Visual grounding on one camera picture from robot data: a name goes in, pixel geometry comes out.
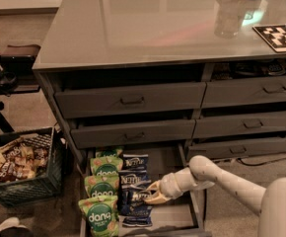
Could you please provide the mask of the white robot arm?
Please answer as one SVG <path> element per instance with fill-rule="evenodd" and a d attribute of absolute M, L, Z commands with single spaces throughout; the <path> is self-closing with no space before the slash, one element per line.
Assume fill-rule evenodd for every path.
<path fill-rule="evenodd" d="M 152 183 L 149 204 L 161 204 L 184 193 L 218 185 L 255 213 L 258 218 L 257 237 L 286 237 L 286 177 L 266 188 L 221 169 L 209 158 L 197 155 L 188 165 Z"/>

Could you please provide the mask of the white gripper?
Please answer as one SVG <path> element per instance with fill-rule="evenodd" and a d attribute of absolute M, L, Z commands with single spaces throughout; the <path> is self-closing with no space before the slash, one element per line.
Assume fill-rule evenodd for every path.
<path fill-rule="evenodd" d="M 184 168 L 175 173 L 165 175 L 161 181 L 153 182 L 147 191 L 160 192 L 164 196 L 147 197 L 145 202 L 147 204 L 163 204 L 170 199 L 181 197 L 185 192 L 193 190 L 197 186 L 196 180 L 190 172 L 189 168 Z"/>

